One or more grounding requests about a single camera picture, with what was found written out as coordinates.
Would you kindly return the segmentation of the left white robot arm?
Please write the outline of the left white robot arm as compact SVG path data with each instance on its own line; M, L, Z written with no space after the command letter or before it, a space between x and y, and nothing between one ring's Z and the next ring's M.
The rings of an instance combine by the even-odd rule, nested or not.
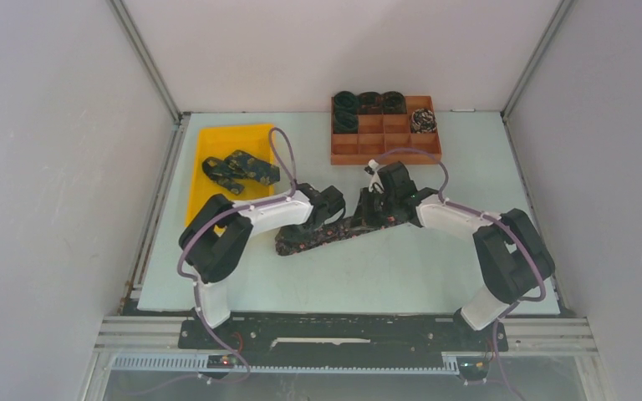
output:
M287 193L256 200L212 196L178 240L181 256L176 269L193 281L194 311L202 320L199 338L211 348L229 341L231 308L225 280L237 268L251 238L285 226L310 232L344 207L342 192L332 185L319 191L302 183Z

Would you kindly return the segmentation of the white-patterned tie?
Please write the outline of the white-patterned tie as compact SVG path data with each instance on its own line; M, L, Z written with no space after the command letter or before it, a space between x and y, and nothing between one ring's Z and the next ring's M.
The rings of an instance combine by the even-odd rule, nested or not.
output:
M410 115L410 132L435 133L437 131L436 115L433 110L427 108L416 109Z

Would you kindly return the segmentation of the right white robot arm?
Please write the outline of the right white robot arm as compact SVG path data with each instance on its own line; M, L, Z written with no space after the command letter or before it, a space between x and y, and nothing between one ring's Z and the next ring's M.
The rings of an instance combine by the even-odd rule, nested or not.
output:
M418 189L400 162L382 166L371 160L364 170L371 179L360 192L356 210L360 225L408 223L444 231L474 245L483 285L456 312L459 321L452 336L458 346L476 348L487 336L486 327L519 303L545 299L545 281L555 265L526 212L477 211L445 198L438 190Z

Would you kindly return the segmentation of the dark floral red-dotted tie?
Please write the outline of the dark floral red-dotted tie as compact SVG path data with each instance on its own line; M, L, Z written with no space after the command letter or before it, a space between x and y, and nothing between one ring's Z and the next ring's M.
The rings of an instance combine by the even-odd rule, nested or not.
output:
M291 256L405 223L406 221L393 216L382 220L379 225L370 225L347 217L324 224L316 229L283 226L274 238L275 252L279 256Z

